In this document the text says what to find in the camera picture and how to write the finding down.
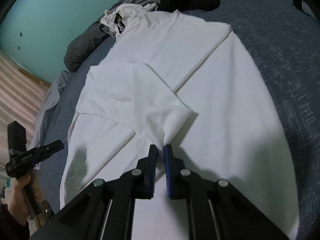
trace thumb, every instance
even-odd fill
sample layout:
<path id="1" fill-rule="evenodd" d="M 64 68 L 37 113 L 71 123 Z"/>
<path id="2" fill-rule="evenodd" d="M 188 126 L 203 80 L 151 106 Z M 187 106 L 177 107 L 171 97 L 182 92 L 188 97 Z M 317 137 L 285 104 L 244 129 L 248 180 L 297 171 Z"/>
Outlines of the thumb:
<path id="1" fill-rule="evenodd" d="M 23 187 L 25 185 L 28 185 L 30 180 L 31 180 L 31 177 L 29 174 L 23 175 L 15 182 L 14 189 L 16 191 L 22 191 Z"/>

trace bed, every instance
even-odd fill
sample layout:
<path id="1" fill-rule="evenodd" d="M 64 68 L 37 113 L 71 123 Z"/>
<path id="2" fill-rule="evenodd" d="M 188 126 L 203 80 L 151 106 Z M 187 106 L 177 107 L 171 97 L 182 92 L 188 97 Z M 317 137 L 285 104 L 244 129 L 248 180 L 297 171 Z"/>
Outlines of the bed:
<path id="1" fill-rule="evenodd" d="M 231 24 L 258 66 L 272 96 L 292 153 L 303 239 L 320 213 L 317 179 L 320 156 L 320 25 L 291 5 L 292 0 L 220 0 L 219 8 L 185 11 L 206 21 Z M 67 154 L 68 128 L 90 66 L 114 45 L 107 38 L 72 73 L 56 106 L 45 144 L 62 140 L 66 147 L 41 164 L 40 184 L 54 212 Z"/>

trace shirt sleeve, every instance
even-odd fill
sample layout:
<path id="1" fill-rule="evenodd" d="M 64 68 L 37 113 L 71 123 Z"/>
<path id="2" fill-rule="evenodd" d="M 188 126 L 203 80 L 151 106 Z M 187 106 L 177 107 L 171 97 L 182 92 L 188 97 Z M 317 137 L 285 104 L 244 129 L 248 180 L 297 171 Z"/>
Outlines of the shirt sleeve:
<path id="1" fill-rule="evenodd" d="M 20 225 L 8 211 L 7 205 L 0 205 L 0 236 L 1 240 L 28 240 L 29 224 Z"/>

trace wall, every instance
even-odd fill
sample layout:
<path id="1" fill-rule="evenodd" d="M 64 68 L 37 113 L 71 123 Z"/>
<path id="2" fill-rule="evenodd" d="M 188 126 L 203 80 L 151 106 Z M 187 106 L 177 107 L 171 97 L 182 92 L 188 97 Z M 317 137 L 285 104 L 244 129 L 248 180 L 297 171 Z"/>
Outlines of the wall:
<path id="1" fill-rule="evenodd" d="M 68 44 L 117 1 L 17 0 L 0 26 L 0 47 L 26 70 L 51 82 L 66 69 Z"/>

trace crumpled white cloth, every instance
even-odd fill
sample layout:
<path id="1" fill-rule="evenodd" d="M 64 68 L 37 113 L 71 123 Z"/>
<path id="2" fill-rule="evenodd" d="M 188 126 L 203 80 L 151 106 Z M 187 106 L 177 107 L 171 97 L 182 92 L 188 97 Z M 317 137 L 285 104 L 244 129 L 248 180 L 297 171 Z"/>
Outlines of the crumpled white cloth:
<path id="1" fill-rule="evenodd" d="M 101 18 L 100 23 L 109 28 L 109 33 L 115 36 L 116 39 L 121 35 L 118 26 L 115 24 L 116 15 L 119 13 L 122 17 L 124 26 L 127 27 L 130 21 L 135 21 L 144 17 L 144 13 L 152 11 L 157 5 L 155 3 L 148 3 L 145 6 L 133 3 L 123 3 L 114 10 L 105 10 L 104 16 Z"/>
<path id="2" fill-rule="evenodd" d="M 178 11 L 145 16 L 128 25 L 107 57 L 88 73 L 69 129 L 60 206 L 94 178 L 109 181 L 134 168 L 148 155 L 151 142 L 162 147 L 172 141 L 187 168 L 205 179 L 230 180 L 294 239 L 299 211 L 291 154 L 268 89 L 239 38 L 227 24 Z M 150 75 L 154 88 L 144 84 L 148 78 L 133 89 L 133 77 Z M 129 90 L 131 97 L 119 93 Z M 193 112 L 182 128 L 184 117 L 167 134 L 164 124 L 171 121 L 159 122 L 157 114 L 145 118 L 152 109 L 143 101 L 151 95 L 163 98 L 163 93 L 171 97 L 172 91 L 177 96 L 173 101 Z M 114 98 L 123 101 L 120 110 Z M 143 107 L 136 110 L 133 102 Z M 135 135 L 135 129 L 146 136 Z M 167 199 L 161 177 L 152 200 L 136 201 L 132 239 L 188 238 L 188 227 L 181 226 L 186 210 L 180 206 Z"/>

